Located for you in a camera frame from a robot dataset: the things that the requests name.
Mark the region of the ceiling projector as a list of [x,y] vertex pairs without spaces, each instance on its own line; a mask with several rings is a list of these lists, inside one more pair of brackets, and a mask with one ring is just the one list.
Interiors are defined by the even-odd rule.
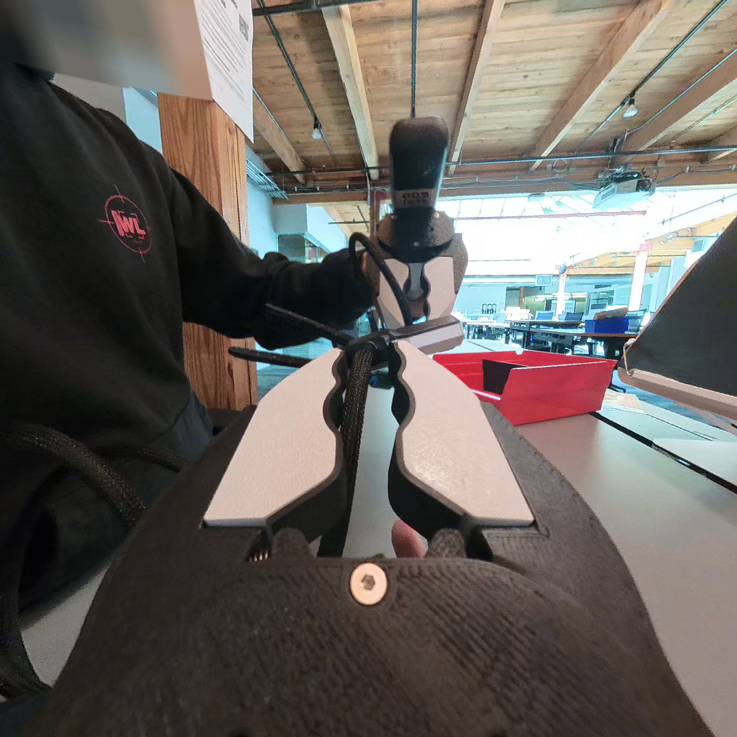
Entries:
[[608,177],[593,200],[594,209],[618,208],[649,198],[654,181],[642,171],[615,172]]

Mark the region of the person's right hand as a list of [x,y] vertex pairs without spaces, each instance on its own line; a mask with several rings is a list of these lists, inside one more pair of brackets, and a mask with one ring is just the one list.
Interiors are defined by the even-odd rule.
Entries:
[[394,555],[398,559],[419,559],[427,553],[425,539],[401,519],[397,519],[392,525],[391,541]]

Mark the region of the wooden pillar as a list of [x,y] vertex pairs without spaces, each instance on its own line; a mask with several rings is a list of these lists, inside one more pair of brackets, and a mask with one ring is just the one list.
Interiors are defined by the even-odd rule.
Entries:
[[[243,251],[249,245],[245,134],[208,99],[159,94],[164,158],[176,171],[182,235],[197,265],[218,245]],[[243,410],[258,399],[256,368],[229,353],[253,348],[195,322],[183,326],[184,363],[193,391],[212,413]]]

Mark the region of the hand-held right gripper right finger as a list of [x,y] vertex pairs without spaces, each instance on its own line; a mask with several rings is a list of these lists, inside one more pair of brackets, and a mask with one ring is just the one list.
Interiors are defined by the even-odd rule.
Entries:
[[409,341],[389,349],[398,428],[388,499],[423,537],[452,529],[521,533],[536,520],[501,442],[474,392]]

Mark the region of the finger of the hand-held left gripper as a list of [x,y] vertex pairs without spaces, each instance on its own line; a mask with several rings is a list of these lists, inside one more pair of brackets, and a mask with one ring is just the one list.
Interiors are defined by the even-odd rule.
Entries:
[[434,258],[424,264],[427,283],[425,317],[428,321],[451,314],[456,301],[455,271],[452,258]]
[[[410,280],[410,267],[398,259],[393,258],[387,259],[384,263],[398,286],[404,291],[406,284]],[[388,329],[405,327],[406,322],[392,287],[380,269],[377,274],[378,294],[375,298],[375,306],[383,324]]]

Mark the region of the row of office desks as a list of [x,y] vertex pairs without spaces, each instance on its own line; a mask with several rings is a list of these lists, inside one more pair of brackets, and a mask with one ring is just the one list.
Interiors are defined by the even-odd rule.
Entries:
[[525,350],[566,355],[584,351],[589,357],[614,360],[621,357],[625,344],[637,337],[641,328],[648,324],[651,314],[646,310],[627,309],[630,330],[622,335],[593,334],[587,331],[587,321],[592,320],[598,312],[624,308],[626,307],[592,310],[581,319],[567,313],[562,319],[512,319],[508,316],[493,316],[463,317],[461,322],[468,339],[500,337],[505,345],[514,343]]

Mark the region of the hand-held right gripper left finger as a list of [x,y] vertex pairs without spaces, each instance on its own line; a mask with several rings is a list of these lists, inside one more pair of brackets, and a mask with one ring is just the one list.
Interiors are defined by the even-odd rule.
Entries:
[[207,527],[299,530],[312,542],[346,508],[340,434],[347,380],[334,348],[285,377],[259,402],[203,517]]

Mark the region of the tablet on white stand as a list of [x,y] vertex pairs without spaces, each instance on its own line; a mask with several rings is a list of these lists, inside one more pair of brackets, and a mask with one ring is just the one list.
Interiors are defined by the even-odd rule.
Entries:
[[693,263],[619,367],[736,395],[736,222]]
[[[626,384],[658,394],[714,421],[725,433],[735,436],[736,398],[640,369],[618,368]],[[735,441],[656,439],[654,448],[671,459],[735,491]]]

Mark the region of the grey desk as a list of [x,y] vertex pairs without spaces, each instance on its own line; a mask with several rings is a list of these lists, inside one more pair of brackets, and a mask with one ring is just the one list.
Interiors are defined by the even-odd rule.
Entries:
[[680,466],[736,492],[735,434],[691,411],[686,414],[607,392],[593,416]]
[[256,409],[114,560],[24,735],[735,735],[733,494],[571,484],[484,411],[536,530],[315,557],[203,517]]

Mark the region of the black bin divider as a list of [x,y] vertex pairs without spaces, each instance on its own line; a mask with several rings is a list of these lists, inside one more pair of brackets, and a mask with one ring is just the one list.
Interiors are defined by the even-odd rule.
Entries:
[[483,375],[483,391],[501,396],[510,377],[517,381],[525,376],[525,372],[535,366],[507,360],[484,358],[481,361]]

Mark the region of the person's black hoodie torso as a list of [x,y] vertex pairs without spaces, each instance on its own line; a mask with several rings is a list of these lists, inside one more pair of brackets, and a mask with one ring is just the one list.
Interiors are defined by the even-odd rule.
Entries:
[[197,265],[176,171],[47,72],[3,60],[1,98],[2,419],[196,458],[213,430],[183,324],[225,335],[236,261],[257,255]]

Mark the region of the person's left forearm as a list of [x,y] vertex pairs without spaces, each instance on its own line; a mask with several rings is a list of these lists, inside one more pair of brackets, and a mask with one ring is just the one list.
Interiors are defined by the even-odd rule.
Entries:
[[251,337],[266,349],[302,345],[317,338],[308,327],[276,318],[268,305],[319,324],[341,329],[355,323],[372,302],[372,289],[361,266],[347,250],[320,263],[298,263],[278,253],[253,253],[236,261],[223,309],[223,333]]

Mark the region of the white paper notice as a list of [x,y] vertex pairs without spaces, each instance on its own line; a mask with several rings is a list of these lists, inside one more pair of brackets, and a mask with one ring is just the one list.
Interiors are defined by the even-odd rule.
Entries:
[[195,1],[211,97],[253,142],[253,10],[250,1]]

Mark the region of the red bin with black divider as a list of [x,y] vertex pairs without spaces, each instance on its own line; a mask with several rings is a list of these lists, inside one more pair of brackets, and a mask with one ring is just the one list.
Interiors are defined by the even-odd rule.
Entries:
[[[501,396],[483,391],[481,361],[507,360],[535,366],[517,381],[510,377]],[[438,353],[433,359],[456,375],[483,403],[512,425],[598,411],[610,386],[614,360],[523,350]]]

